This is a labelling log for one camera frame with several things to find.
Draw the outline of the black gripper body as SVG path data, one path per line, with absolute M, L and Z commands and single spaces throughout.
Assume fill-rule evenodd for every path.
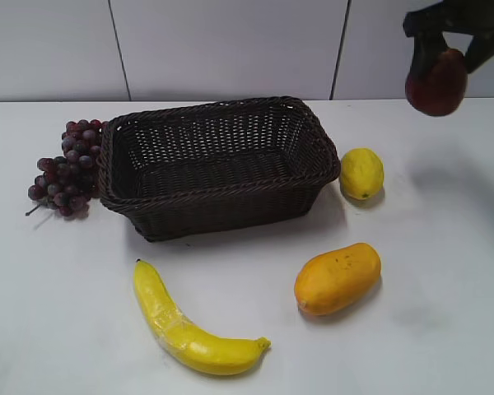
M 407 37 L 440 32 L 490 35 L 494 33 L 494 1 L 439 1 L 408 12 L 403 31 Z

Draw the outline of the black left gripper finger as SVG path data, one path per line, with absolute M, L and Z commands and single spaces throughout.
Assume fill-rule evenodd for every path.
M 424 79 L 437 64 L 440 55 L 448 50 L 442 32 L 421 32 L 414 36 L 412 62 L 408 75 Z

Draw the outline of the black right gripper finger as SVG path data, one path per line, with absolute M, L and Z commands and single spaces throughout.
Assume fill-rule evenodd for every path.
M 464 55 L 468 74 L 475 72 L 485 62 L 494 57 L 494 33 L 474 36 Z

